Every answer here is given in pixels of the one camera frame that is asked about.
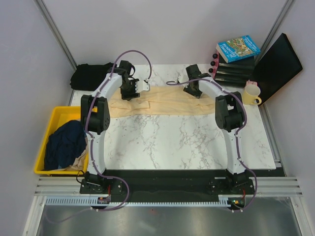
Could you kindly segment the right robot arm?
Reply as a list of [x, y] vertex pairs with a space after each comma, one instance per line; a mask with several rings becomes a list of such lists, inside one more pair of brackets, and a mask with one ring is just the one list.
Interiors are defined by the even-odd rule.
[[208, 73], [201, 73], [196, 64], [186, 68], [188, 81], [184, 91], [196, 98], [206, 94], [215, 101], [215, 122], [222, 130], [227, 152], [227, 170], [232, 175], [246, 171], [241, 163], [240, 130], [247, 122], [241, 94], [220, 86]]

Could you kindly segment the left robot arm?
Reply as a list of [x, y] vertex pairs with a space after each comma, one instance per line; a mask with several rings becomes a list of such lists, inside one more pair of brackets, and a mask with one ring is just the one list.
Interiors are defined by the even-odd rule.
[[81, 97], [81, 123], [85, 128], [89, 145], [89, 166], [86, 179], [91, 178], [91, 188], [96, 193], [104, 193], [108, 188], [105, 177], [106, 165], [104, 160], [105, 133], [110, 125], [110, 112], [108, 101], [116, 90], [120, 90], [122, 100], [138, 98], [138, 79], [131, 78], [135, 67], [122, 60], [113, 74], [106, 75], [104, 81], [97, 87], [92, 95]]

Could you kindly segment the cream yellow t-shirt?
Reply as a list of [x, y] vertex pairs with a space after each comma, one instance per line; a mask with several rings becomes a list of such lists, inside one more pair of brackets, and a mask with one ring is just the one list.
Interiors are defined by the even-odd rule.
[[118, 89], [108, 105], [111, 118], [134, 115], [198, 116], [215, 112], [213, 99], [205, 94], [196, 98], [181, 86], [151, 87], [150, 91], [142, 92], [140, 97], [130, 101], [123, 100]]

